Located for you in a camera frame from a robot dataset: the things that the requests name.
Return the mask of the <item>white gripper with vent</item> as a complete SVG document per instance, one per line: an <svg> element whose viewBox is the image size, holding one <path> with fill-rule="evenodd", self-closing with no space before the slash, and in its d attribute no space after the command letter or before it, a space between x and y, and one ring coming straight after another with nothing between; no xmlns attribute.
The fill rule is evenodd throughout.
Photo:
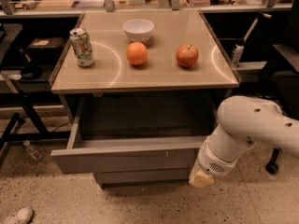
<svg viewBox="0 0 299 224"><path fill-rule="evenodd" d="M189 176L189 183L196 188L202 188L214 183L212 175L228 175L236 165L236 161L228 162L218 158L209 147L207 138L199 149L197 160Z"/></svg>

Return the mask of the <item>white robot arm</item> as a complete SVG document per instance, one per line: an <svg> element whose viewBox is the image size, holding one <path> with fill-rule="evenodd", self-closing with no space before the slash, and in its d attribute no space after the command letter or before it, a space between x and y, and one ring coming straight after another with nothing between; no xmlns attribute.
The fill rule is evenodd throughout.
<svg viewBox="0 0 299 224"><path fill-rule="evenodd" d="M200 146L189 176L197 188L225 176L247 151L264 143L299 157L299 121L283 115L275 102L232 96L217 110L218 125Z"/></svg>

